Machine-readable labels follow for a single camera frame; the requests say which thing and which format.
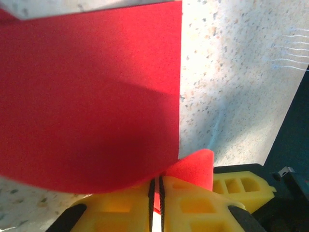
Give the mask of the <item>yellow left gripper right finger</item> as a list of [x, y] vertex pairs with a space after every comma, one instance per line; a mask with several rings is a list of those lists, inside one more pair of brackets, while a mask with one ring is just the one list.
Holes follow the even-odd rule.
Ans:
[[263, 232], [245, 206], [171, 176], [159, 177], [163, 232]]

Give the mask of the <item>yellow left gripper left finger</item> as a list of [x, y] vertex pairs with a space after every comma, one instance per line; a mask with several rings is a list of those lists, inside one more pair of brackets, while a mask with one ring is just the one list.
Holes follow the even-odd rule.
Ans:
[[76, 201], [49, 227], [51, 232], [150, 232], [155, 181]]

